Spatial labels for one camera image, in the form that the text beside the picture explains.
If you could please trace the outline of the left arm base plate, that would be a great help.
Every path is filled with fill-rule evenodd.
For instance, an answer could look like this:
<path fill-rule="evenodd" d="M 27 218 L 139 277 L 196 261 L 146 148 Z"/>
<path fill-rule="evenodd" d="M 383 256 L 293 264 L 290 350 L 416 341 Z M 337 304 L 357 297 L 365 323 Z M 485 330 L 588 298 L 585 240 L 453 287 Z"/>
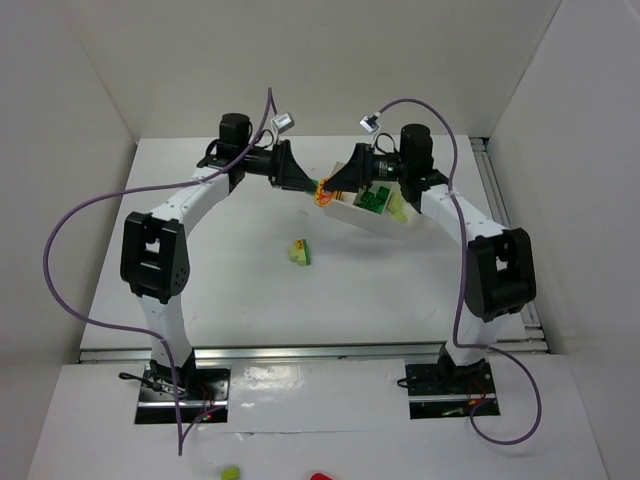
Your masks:
<path fill-rule="evenodd" d="M 188 389 L 178 387 L 182 422 L 190 424 L 198 415 L 207 413 L 201 419 L 202 423 L 226 423 L 230 377 L 229 366 L 197 368 L 195 385 Z M 136 425 L 175 422 L 174 391 L 169 381 L 155 378 L 149 367 L 140 375 L 120 372 L 118 378 L 139 385 Z"/>

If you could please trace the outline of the white divided plastic container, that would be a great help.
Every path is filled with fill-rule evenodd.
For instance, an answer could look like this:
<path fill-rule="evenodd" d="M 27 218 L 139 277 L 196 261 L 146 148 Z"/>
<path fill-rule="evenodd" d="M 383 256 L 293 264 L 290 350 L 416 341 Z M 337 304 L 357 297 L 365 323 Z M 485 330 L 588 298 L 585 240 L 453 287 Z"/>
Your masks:
<path fill-rule="evenodd" d="M 368 188 L 337 192 L 323 210 L 326 216 L 401 240 L 412 236 L 422 223 L 422 217 L 402 196 L 395 167 L 384 160 L 374 161 Z"/>

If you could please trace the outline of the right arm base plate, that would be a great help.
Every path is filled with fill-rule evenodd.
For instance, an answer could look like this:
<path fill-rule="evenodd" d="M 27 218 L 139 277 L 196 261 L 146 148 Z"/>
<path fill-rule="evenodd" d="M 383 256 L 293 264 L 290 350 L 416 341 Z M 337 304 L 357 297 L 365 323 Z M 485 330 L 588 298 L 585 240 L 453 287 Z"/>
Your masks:
<path fill-rule="evenodd" d="M 500 407 L 487 362 L 461 376 L 450 376 L 437 364 L 407 364 L 396 381 L 408 395 L 412 420 L 499 416 Z"/>

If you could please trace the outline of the yellow orange lego piece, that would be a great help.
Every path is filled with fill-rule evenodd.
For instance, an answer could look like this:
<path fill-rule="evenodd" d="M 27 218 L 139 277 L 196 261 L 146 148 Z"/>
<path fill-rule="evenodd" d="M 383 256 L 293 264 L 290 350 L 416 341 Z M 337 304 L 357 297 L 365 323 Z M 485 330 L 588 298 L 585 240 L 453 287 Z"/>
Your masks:
<path fill-rule="evenodd" d="M 335 193 L 325 189 L 325 183 L 327 178 L 321 179 L 317 185 L 314 193 L 314 202 L 320 208 L 327 207 L 335 198 Z"/>

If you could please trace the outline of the pale green lego brick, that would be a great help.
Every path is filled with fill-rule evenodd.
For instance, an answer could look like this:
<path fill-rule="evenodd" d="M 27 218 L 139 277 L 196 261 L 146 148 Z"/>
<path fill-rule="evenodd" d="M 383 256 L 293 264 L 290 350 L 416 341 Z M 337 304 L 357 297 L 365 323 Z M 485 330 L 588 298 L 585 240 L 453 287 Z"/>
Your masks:
<path fill-rule="evenodd" d="M 398 223 L 406 224 L 408 218 L 404 213 L 405 201 L 400 194 L 393 194 L 388 201 L 386 211 L 390 218 Z"/>

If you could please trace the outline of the pale yellow green lego stack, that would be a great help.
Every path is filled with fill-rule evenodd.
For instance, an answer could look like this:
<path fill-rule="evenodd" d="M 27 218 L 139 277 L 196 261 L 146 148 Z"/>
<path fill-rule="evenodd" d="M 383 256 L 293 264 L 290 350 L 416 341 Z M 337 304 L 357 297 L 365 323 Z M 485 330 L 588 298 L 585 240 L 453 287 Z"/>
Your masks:
<path fill-rule="evenodd" d="M 305 239 L 296 240 L 288 250 L 289 260 L 298 266 L 311 264 L 311 253 Z"/>

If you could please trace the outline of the green two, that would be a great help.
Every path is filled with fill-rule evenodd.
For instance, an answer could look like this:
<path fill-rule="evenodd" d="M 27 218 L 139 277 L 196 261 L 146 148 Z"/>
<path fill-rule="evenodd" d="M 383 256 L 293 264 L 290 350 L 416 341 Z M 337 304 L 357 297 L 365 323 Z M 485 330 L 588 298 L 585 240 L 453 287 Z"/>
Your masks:
<path fill-rule="evenodd" d="M 354 205 L 366 211 L 381 215 L 385 210 L 385 205 L 390 194 L 391 190 L 385 186 L 380 186 L 375 192 L 364 190 Z"/>

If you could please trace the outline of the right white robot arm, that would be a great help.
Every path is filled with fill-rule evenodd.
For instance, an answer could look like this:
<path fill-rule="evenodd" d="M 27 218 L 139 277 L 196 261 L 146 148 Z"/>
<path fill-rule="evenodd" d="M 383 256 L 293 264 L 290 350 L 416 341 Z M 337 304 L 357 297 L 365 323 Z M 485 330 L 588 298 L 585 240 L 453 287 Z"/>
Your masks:
<path fill-rule="evenodd" d="M 417 213 L 437 224 L 461 248 L 462 291 L 450 339 L 435 366 L 407 375 L 406 388 L 459 394 L 476 388 L 488 372 L 489 347 L 510 315 L 536 296 L 531 240 L 485 216 L 451 187 L 434 166 L 433 139 L 422 124 L 400 131 L 394 153 L 359 143 L 348 162 L 323 184 L 326 191 L 360 193 L 376 181 L 393 181 Z"/>

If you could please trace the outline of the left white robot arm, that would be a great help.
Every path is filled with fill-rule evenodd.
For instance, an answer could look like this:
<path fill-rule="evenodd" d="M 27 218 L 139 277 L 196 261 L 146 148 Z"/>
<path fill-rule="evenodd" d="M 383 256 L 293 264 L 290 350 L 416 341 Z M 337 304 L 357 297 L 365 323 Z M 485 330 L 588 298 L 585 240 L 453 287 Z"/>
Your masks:
<path fill-rule="evenodd" d="M 290 141 L 276 139 L 270 148 L 252 146 L 251 133 L 248 116 L 225 114 L 219 137 L 205 150 L 188 185 L 151 211 L 132 212 L 124 221 L 120 276 L 138 298 L 146 328 L 161 336 L 152 340 L 151 376 L 176 382 L 186 392 L 199 382 L 181 305 L 190 276 L 189 234 L 247 174 L 263 176 L 283 190 L 315 190 L 294 159 Z"/>

